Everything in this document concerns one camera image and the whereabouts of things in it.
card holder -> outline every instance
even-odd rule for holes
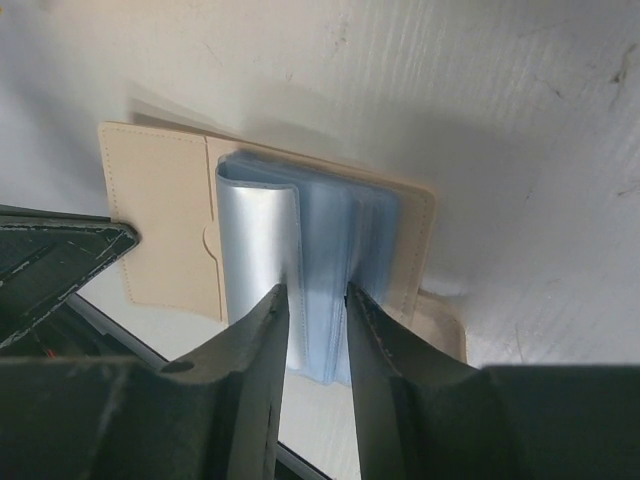
[[[213,135],[105,123],[100,127],[100,143],[112,218],[132,224],[142,236],[140,245],[123,260],[125,289],[132,302],[194,311],[223,322],[239,315],[241,310],[236,309],[235,302],[244,295],[239,287],[242,282],[234,280],[233,272],[227,272],[230,260],[225,253],[223,262],[222,253],[223,237],[233,232],[232,227],[226,225],[233,225],[238,215],[225,217],[219,208],[223,189],[239,180],[229,179],[228,185],[217,182],[216,168],[219,159],[225,156],[252,152],[260,158],[268,157],[278,168],[289,169],[287,174],[295,170],[291,167],[296,167],[304,168],[307,174],[326,175],[326,188],[344,186],[341,182],[358,185],[351,189],[353,238],[350,240],[358,248],[349,250],[351,258],[348,258],[345,278],[355,279],[374,297],[382,298],[385,310],[411,328],[435,213],[435,198],[426,188],[342,164]],[[299,178],[300,182],[305,179],[304,175]],[[259,178],[256,180],[254,183],[261,183]],[[283,198],[286,197],[289,204],[295,203],[295,188],[281,187],[262,185],[268,196],[278,197],[276,193],[287,190]],[[255,185],[243,188],[253,190]],[[390,198],[395,199],[395,207]],[[253,217],[253,222],[259,221],[260,215],[257,217]],[[389,222],[396,224],[395,238],[391,241],[388,236],[378,237],[375,233],[381,231],[380,225]],[[241,229],[242,222],[235,224]],[[294,230],[291,222],[283,228]],[[298,228],[302,241],[302,225]],[[373,233],[370,237],[358,238],[364,231]],[[291,285],[297,271],[298,282],[304,288],[304,261],[298,269],[292,260],[295,243],[287,243],[286,248],[282,243],[278,258],[290,260],[283,261],[280,270],[274,267],[269,278],[274,283],[276,278],[286,278]],[[383,274],[376,276],[371,272]],[[291,289],[290,295],[295,295],[296,289]],[[292,317],[303,318],[309,310],[304,295],[302,298],[296,306],[290,296]],[[317,357],[314,352],[318,350],[312,352],[307,348],[305,351],[308,332],[293,332],[292,345],[300,348],[292,348],[289,365],[300,372],[308,369],[307,374],[323,383],[337,379],[348,384],[344,323],[338,324],[338,330],[340,340],[332,344],[335,353]],[[329,337],[334,338],[335,331],[334,325]]]
[[[227,253],[227,248],[235,252],[237,245],[250,242],[252,245],[247,246],[248,250],[265,250],[265,246],[281,242],[276,240],[276,236],[282,234],[274,229],[265,231],[258,222],[253,222],[253,225],[243,222],[240,229],[235,225],[227,225],[227,218],[237,222],[237,216],[223,213],[227,210],[227,202],[238,200],[232,195],[221,197],[222,185],[227,187],[230,182],[235,182],[237,195],[241,198],[248,198],[243,189],[248,185],[252,186],[256,194],[251,198],[256,209],[262,208],[261,190],[279,187],[293,190],[297,194],[299,208],[295,210],[299,219],[295,223],[301,229],[303,288],[299,290],[294,285],[289,292],[291,294],[295,290],[303,297],[301,303],[305,305],[306,312],[301,316],[293,315],[292,312],[290,328],[305,332],[306,338],[290,336],[289,348],[306,350],[307,358],[302,369],[299,368],[299,361],[296,362],[297,368],[289,361],[288,366],[317,382],[333,382],[344,334],[344,292],[347,283],[360,281],[365,288],[377,288],[377,300],[383,300],[396,230],[398,207],[395,196],[386,194],[390,207],[387,210],[391,210],[391,215],[385,216],[384,209],[377,208],[382,195],[375,188],[243,151],[223,157],[218,167],[217,181],[225,278],[228,279],[230,275],[235,277],[238,275],[237,270],[242,270],[244,273],[240,276],[248,283],[249,291],[259,290],[259,284],[268,283],[262,278],[263,272],[251,262],[238,261],[236,255],[232,257]],[[289,206],[284,210],[294,211]],[[262,221],[270,225],[284,225],[281,217],[286,214],[285,211],[270,211],[267,216],[262,217]],[[380,220],[390,219],[391,223],[380,225],[383,227],[381,231],[372,231]],[[228,231],[233,231],[238,238],[231,238]],[[382,251],[383,245],[386,246],[386,252]],[[229,285],[227,281],[228,291],[231,291]],[[236,321],[241,317],[231,314],[231,303],[229,298],[229,319]],[[303,326],[297,325],[297,322],[303,322]],[[306,348],[299,347],[298,341],[306,341]]]

white surface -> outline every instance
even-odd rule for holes
[[[82,296],[167,360],[181,357],[224,329],[221,322],[195,313],[131,304],[119,264],[87,284]]]
[[[0,203],[106,213],[96,124],[146,103],[432,185],[423,286],[455,297],[471,363],[640,361],[636,3],[0,5]],[[342,479],[340,395],[287,379],[281,431]]]

leather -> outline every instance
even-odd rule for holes
[[[133,302],[227,320],[215,167],[222,156],[244,149],[395,192],[401,212],[384,307],[411,325],[435,215],[435,197],[427,188],[216,136],[105,123],[100,141],[112,218],[142,235],[123,260]]]

